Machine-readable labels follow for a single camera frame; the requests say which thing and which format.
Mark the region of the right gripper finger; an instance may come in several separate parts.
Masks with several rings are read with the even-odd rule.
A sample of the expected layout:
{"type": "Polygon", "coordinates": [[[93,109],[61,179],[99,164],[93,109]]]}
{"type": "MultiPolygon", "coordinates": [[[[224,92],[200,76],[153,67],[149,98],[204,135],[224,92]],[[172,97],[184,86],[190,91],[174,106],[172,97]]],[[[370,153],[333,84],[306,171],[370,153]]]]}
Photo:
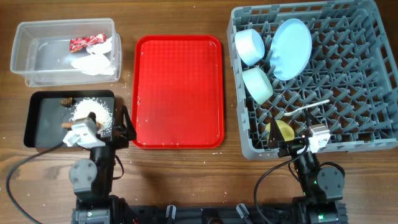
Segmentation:
{"type": "Polygon", "coordinates": [[[309,111],[304,112],[305,119],[306,119],[306,125],[309,128],[313,123],[314,123],[314,117],[309,111]]]}
{"type": "Polygon", "coordinates": [[[271,118],[269,127],[270,130],[269,130],[267,147],[269,149],[275,149],[281,147],[284,144],[285,140],[274,118],[271,118]]]}

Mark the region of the white rice pile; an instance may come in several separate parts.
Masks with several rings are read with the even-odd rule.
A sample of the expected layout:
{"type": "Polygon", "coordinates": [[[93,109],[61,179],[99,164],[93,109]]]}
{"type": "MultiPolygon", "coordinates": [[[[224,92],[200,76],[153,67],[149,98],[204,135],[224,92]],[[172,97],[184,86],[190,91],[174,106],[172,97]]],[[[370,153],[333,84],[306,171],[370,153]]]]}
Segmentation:
{"type": "Polygon", "coordinates": [[[75,106],[72,106],[72,117],[69,121],[76,121],[87,117],[90,113],[94,113],[96,122],[99,124],[98,134],[105,138],[110,135],[113,124],[113,112],[111,109],[110,104],[100,98],[82,98],[77,101],[75,106]]]}

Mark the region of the yellow plastic cup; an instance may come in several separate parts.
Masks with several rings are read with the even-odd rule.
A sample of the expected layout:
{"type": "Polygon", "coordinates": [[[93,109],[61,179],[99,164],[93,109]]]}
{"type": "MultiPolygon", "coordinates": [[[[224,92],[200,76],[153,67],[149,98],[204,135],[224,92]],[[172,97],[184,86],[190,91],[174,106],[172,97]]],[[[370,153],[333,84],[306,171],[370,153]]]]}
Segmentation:
{"type": "Polygon", "coordinates": [[[282,135],[281,138],[277,138],[278,140],[284,139],[285,141],[291,141],[295,138],[295,132],[294,130],[284,121],[282,120],[276,120],[277,125],[271,125],[271,123],[268,123],[266,125],[266,139],[269,139],[269,136],[271,134],[271,127],[275,128],[276,126],[279,128],[279,131],[282,135]]]}

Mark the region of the white plastic spoon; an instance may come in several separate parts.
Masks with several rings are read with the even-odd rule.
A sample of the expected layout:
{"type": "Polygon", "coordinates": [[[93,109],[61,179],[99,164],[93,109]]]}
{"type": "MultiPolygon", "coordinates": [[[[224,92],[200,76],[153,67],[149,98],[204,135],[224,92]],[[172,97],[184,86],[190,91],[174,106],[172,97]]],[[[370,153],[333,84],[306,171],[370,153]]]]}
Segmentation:
{"type": "Polygon", "coordinates": [[[283,116],[292,116],[295,113],[298,113],[299,111],[302,111],[304,109],[313,108],[313,107],[320,106],[320,105],[323,105],[323,104],[329,103],[329,102],[330,102],[330,100],[323,100],[323,101],[319,101],[319,102],[312,103],[312,104],[309,104],[309,105],[305,105],[305,106],[297,108],[296,110],[294,110],[292,112],[284,113],[283,116]]]}

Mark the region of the brown carrot piece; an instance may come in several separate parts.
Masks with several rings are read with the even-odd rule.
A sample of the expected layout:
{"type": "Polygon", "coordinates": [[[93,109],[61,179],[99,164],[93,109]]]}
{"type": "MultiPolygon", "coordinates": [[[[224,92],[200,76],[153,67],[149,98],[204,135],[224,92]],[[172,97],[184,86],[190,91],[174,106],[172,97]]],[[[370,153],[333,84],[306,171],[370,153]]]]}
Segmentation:
{"type": "MultiPolygon", "coordinates": [[[[61,124],[61,127],[66,129],[71,129],[73,124],[74,122],[65,122],[61,124]]],[[[96,126],[98,129],[101,129],[101,124],[99,122],[96,122],[96,126]]]]}

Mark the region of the dark brown food chunk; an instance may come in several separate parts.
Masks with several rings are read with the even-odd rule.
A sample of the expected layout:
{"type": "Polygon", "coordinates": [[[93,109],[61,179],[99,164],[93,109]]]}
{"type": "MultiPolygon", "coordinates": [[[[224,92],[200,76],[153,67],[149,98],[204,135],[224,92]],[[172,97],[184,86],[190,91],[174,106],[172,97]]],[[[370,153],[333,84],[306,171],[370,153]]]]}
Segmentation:
{"type": "Polygon", "coordinates": [[[62,100],[60,100],[60,104],[67,108],[71,107],[74,104],[74,99],[72,97],[62,99],[62,100]]]}

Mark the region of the white napkin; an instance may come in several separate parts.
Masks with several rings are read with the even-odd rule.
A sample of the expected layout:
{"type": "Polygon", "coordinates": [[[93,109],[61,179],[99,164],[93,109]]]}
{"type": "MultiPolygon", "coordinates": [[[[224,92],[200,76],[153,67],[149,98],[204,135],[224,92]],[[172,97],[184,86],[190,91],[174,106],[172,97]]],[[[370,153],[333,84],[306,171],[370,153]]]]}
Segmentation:
{"type": "Polygon", "coordinates": [[[112,49],[112,37],[101,44],[88,46],[88,56],[72,60],[71,66],[86,75],[114,75],[114,68],[105,54],[112,49]]]}

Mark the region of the green bowl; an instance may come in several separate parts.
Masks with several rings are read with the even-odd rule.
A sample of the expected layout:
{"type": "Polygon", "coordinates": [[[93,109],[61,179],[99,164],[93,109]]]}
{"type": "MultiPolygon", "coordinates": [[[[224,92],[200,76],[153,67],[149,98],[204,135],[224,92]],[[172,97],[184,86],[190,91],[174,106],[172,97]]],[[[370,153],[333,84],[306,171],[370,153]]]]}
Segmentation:
{"type": "Polygon", "coordinates": [[[244,84],[255,102],[262,105],[273,95],[273,87],[259,67],[243,71],[244,84]]]}

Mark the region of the red snack wrapper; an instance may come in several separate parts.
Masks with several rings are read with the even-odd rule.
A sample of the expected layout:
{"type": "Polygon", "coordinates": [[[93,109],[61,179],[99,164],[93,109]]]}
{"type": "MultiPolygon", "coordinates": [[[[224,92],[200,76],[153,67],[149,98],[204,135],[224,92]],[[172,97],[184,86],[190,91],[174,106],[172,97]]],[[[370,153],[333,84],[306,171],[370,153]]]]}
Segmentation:
{"type": "Polygon", "coordinates": [[[80,51],[81,49],[91,46],[91,45],[96,45],[96,44],[102,44],[106,41],[106,35],[105,34],[97,34],[97,35],[91,35],[88,37],[82,37],[82,38],[77,38],[77,39],[72,39],[70,41],[70,52],[77,52],[80,51]]]}

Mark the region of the large light blue plate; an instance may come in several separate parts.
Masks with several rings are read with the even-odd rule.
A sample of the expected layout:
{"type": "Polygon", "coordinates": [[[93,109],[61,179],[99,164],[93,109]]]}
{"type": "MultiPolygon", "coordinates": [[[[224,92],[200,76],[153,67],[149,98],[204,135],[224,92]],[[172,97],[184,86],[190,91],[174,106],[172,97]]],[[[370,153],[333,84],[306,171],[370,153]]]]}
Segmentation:
{"type": "Polygon", "coordinates": [[[312,51],[312,36],[299,19],[288,19],[276,30],[271,43],[270,65],[274,76],[282,81],[295,78],[308,64],[312,51]]]}

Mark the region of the light blue bowl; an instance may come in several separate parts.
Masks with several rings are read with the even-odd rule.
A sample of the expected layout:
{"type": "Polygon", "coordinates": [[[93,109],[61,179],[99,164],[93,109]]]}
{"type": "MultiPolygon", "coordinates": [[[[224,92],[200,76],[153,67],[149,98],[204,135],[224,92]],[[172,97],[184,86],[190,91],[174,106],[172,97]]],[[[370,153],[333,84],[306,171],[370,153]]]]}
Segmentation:
{"type": "Polygon", "coordinates": [[[265,46],[260,34],[254,29],[236,33],[235,44],[238,55],[248,66],[252,66],[265,55],[265,46]]]}

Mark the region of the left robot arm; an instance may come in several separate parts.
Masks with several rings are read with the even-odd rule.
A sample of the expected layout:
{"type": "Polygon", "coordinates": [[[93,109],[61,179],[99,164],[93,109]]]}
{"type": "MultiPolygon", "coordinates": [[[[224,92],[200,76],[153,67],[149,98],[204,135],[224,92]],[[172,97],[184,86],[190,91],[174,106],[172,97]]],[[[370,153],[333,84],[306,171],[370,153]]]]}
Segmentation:
{"type": "Polygon", "coordinates": [[[109,138],[100,137],[96,115],[90,112],[72,122],[63,139],[68,147],[79,146],[90,152],[88,159],[80,159],[70,168],[69,179],[76,195],[72,223],[139,222],[124,198],[110,194],[113,181],[120,179],[113,175],[115,165],[121,163],[116,151],[127,148],[137,137],[126,106],[120,109],[119,117],[109,138]]]}

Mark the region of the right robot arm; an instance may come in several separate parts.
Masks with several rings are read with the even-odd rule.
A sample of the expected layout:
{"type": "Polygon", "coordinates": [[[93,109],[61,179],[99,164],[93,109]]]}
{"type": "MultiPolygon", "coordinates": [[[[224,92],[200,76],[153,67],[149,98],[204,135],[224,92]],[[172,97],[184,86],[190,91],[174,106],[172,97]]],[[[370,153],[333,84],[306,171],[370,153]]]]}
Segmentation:
{"type": "Polygon", "coordinates": [[[339,203],[345,186],[344,169],[333,162],[321,163],[316,152],[326,146],[330,131],[307,113],[309,135],[287,141],[277,121],[270,122],[268,146],[278,149],[279,157],[290,156],[302,197],[292,200],[292,223],[348,223],[346,205],[339,203]]]}

